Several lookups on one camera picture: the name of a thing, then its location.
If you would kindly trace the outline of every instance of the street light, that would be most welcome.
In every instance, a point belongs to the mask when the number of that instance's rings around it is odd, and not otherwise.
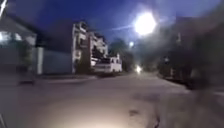
[[[132,48],[134,45],[135,45],[135,43],[134,43],[133,41],[131,41],[131,42],[129,43],[129,47],[130,47],[130,48]]]
[[[146,36],[154,31],[157,23],[151,12],[145,12],[137,17],[134,23],[135,31],[140,36]]]

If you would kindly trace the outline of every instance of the window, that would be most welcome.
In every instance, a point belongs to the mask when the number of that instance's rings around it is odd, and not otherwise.
[[[85,45],[85,40],[80,39],[80,45]]]

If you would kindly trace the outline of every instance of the white van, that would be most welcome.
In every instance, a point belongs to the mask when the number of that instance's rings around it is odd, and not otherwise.
[[[94,72],[99,74],[115,74],[122,72],[122,61],[118,57],[99,60],[94,66]]]

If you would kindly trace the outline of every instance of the house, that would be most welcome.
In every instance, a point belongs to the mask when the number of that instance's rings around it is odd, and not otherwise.
[[[83,21],[73,24],[73,39],[73,60],[78,72],[89,72],[98,59],[108,55],[105,38]]]

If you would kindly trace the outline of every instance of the asphalt road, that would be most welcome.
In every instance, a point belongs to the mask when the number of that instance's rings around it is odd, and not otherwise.
[[[223,103],[152,74],[0,89],[8,128],[223,128]]]

